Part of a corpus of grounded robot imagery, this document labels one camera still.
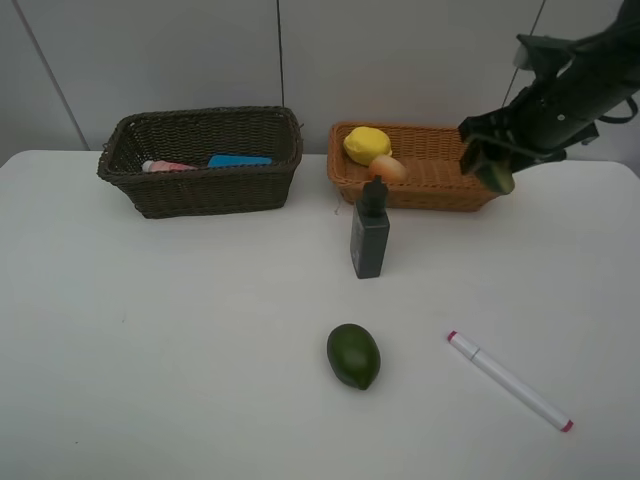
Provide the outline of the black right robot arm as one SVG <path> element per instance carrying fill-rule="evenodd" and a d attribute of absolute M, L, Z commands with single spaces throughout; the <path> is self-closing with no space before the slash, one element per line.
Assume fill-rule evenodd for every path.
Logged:
<path fill-rule="evenodd" d="M 518 67 L 533 72 L 534 81 L 508 105 L 459 125 L 467 146 L 462 174 L 492 163 L 516 173 L 562 161 L 567 148 L 597 138 L 598 122 L 625 124 L 638 113 L 638 2 L 623 2 L 608 28 L 579 40 L 517 39 Z"/>

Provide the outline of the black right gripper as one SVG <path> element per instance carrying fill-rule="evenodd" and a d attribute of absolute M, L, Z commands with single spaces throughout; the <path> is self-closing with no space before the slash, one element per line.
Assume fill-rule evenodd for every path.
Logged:
<path fill-rule="evenodd" d="M 565 149 L 534 147 L 516 132 L 509 108 L 465 118 L 458 126 L 466 150 L 460 159 L 462 175 L 471 175 L 488 160 L 506 160 L 511 175 L 547 163 L 564 161 Z"/>

